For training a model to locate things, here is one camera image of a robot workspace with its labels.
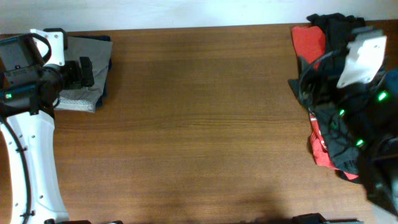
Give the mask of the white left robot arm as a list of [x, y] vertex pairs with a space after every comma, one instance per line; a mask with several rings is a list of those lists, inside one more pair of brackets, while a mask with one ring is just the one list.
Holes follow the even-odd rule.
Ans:
[[4, 60], [6, 77], [17, 80], [1, 90], [1, 132], [9, 156], [11, 223], [70, 223], [58, 186], [53, 154], [55, 101], [76, 84], [93, 84], [91, 60], [64, 65], [19, 56]]

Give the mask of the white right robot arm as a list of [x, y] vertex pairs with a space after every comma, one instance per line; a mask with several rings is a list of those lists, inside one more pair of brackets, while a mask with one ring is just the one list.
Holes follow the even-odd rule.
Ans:
[[397, 216], [397, 70], [377, 72], [369, 83], [339, 88], [342, 69], [315, 69], [339, 51], [302, 62], [290, 86], [299, 103], [318, 120], [328, 156], [341, 172], [353, 174], [366, 198]]

